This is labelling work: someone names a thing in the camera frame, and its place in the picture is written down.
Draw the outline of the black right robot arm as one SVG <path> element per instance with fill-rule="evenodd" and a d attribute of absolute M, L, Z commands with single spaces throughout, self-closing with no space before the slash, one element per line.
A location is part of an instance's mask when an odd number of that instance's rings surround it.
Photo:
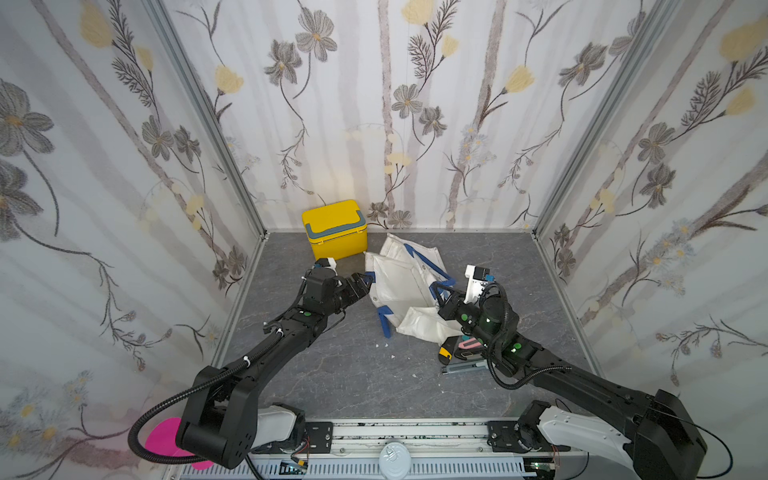
<path fill-rule="evenodd" d="M 498 386 L 547 390 L 589 415 L 566 420 L 562 411 L 535 401 L 518 420 L 525 450 L 545 444 L 574 447 L 630 467 L 641 479 L 694 479 L 707 444 L 682 401 L 663 389 L 654 394 L 621 386 L 576 367 L 518 332 L 519 317 L 496 282 L 478 297 L 435 282 L 438 313 L 477 339 Z"/>

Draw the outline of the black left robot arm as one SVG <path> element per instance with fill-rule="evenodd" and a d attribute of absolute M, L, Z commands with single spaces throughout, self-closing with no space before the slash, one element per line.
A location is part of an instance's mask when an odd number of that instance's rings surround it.
<path fill-rule="evenodd" d="M 279 405 L 261 409 L 265 387 L 291 359 L 327 329 L 329 318 L 367 297 L 374 277 L 341 277 L 330 267 L 308 270 L 292 304 L 264 327 L 266 337 L 242 359 L 206 367 L 196 376 L 176 434 L 176 445 L 199 461 L 233 468 L 250 451 L 273 442 L 298 443 L 299 412 Z"/>

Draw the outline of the grey blue utility knife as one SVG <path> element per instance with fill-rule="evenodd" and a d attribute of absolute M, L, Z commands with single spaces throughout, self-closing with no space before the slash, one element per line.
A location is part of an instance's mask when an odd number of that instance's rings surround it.
<path fill-rule="evenodd" d="M 449 364 L 447 366 L 443 366 L 441 368 L 441 373 L 443 375 L 450 375 L 486 368 L 487 364 L 485 361 L 462 362 L 459 364 Z"/>

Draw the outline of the white Doraemon tote bag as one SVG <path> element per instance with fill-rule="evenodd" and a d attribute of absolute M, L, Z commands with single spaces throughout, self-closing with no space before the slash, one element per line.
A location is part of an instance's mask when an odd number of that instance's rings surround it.
<path fill-rule="evenodd" d="M 369 297 L 385 337 L 397 332 L 440 345 L 461 334 L 456 321 L 440 317 L 430 290 L 435 282 L 455 285 L 438 249 L 389 234 L 379 252 L 365 254 L 365 273 L 373 277 Z"/>

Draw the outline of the yellow black utility knife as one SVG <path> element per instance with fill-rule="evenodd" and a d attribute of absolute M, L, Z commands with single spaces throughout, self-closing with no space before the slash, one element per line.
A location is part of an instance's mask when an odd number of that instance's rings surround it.
<path fill-rule="evenodd" d="M 438 351 L 438 361 L 441 365 L 447 366 L 450 364 L 459 340 L 460 336 L 451 336 L 441 344 Z"/>

